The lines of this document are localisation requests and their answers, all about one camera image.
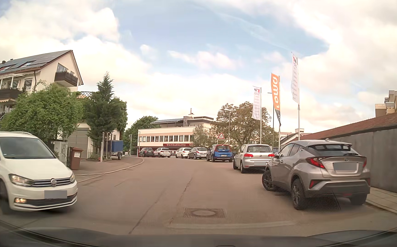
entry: sidewalk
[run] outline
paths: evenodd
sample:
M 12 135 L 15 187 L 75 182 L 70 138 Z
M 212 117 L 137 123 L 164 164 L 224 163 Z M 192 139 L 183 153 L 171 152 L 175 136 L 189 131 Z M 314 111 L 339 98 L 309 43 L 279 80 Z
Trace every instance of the sidewalk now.
M 102 163 L 97 161 L 81 160 L 80 170 L 74 170 L 74 174 L 85 175 L 116 171 L 122 168 L 136 165 L 140 162 L 142 162 L 142 159 L 128 156 L 123 156 L 121 160 L 113 159 Z
M 373 205 L 397 214 L 397 193 L 371 187 L 366 204 Z

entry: road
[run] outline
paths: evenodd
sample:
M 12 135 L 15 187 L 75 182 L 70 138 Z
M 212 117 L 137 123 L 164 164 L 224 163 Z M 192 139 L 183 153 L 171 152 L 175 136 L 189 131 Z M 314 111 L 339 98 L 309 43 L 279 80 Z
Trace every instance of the road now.
M 286 194 L 262 187 L 261 172 L 241 174 L 228 162 L 144 159 L 129 170 L 79 183 L 78 201 L 66 210 L 0 211 L 0 220 L 23 228 L 66 226 L 112 234 L 310 236 L 397 227 L 397 215 L 347 199 L 317 200 L 314 207 L 295 210 Z M 188 209 L 214 209 L 221 217 L 186 217 Z

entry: white flag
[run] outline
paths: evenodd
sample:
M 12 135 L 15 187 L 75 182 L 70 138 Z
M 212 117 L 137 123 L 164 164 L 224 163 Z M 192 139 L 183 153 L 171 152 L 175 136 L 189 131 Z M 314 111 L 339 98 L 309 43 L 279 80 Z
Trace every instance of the white flag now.
M 261 89 L 259 87 L 253 87 L 253 110 L 252 118 L 261 120 Z
M 298 59 L 291 54 L 293 57 L 293 76 L 291 78 L 291 94 L 293 100 L 299 104 L 299 73 L 298 73 Z

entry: roof rail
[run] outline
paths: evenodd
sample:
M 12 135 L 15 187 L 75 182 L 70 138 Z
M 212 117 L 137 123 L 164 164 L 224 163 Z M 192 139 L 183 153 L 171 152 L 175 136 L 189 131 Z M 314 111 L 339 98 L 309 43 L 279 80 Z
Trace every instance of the roof rail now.
M 33 134 L 31 134 L 30 132 L 16 132 L 16 133 L 23 133 L 23 134 L 29 134 L 29 135 L 32 135 L 32 136 L 34 136 Z

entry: car grille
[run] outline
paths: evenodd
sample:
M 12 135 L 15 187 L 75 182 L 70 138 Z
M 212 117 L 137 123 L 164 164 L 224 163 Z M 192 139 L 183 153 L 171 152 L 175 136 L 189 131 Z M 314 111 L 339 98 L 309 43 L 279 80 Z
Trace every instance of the car grille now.
M 77 194 L 73 194 L 64 199 L 27 199 L 25 204 L 44 207 L 44 206 L 53 206 L 57 204 L 70 203 L 77 196 Z
M 57 185 L 68 185 L 70 184 L 70 177 L 67 178 L 56 178 Z M 51 185 L 51 180 L 34 180 L 34 183 L 31 185 L 32 187 L 46 187 L 46 186 L 52 186 Z

